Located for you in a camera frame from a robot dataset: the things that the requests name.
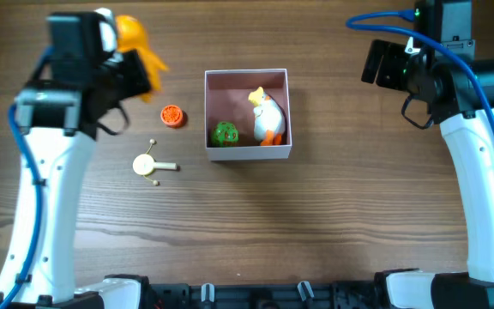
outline orange toy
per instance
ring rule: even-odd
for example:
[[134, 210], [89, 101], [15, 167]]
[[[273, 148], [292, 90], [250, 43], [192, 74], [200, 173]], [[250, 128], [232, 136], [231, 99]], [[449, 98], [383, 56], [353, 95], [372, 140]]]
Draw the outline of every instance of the orange toy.
[[165, 106], [161, 111], [161, 121], [168, 127], [179, 128], [184, 124], [184, 113], [178, 106]]
[[158, 71], [167, 71], [169, 68], [161, 61], [158, 55], [150, 50], [146, 29], [144, 29], [136, 18], [129, 15], [120, 15], [116, 18], [116, 23], [119, 32], [117, 51], [128, 52], [135, 49], [144, 64], [152, 91], [147, 94], [141, 94], [140, 97], [145, 103], [148, 103], [152, 99], [154, 91], [161, 91], [161, 81]]

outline green ball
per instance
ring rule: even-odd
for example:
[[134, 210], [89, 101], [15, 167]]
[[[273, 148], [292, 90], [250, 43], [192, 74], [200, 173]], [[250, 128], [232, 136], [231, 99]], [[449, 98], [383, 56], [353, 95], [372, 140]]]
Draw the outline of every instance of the green ball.
[[213, 147], [233, 147], [238, 143], [239, 132], [233, 123], [219, 122], [211, 133]]

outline white box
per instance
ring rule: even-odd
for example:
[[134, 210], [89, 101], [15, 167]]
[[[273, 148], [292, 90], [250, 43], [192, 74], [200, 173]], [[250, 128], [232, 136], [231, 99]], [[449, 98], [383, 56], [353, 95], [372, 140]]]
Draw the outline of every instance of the white box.
[[[282, 108], [286, 132], [281, 145], [260, 146], [254, 139], [255, 114], [249, 93], [263, 87]], [[211, 161], [287, 159], [292, 147], [289, 86], [286, 69], [205, 71], [205, 147]], [[239, 131], [237, 147], [211, 145], [211, 132], [221, 121]]]

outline orange lid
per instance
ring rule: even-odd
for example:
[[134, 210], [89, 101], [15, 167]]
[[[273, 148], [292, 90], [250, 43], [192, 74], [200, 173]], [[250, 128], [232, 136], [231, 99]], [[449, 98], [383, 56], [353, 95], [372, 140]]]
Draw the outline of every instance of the orange lid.
[[180, 128], [184, 124], [184, 114], [178, 106], [165, 106], [161, 111], [161, 121], [171, 128]]

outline toy goose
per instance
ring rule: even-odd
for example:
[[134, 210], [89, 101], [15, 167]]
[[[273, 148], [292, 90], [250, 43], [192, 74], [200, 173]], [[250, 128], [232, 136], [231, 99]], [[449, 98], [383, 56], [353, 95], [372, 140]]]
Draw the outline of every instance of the toy goose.
[[249, 102], [255, 106], [255, 139], [261, 142], [261, 146], [281, 145], [285, 117], [280, 106], [262, 87], [249, 94]]

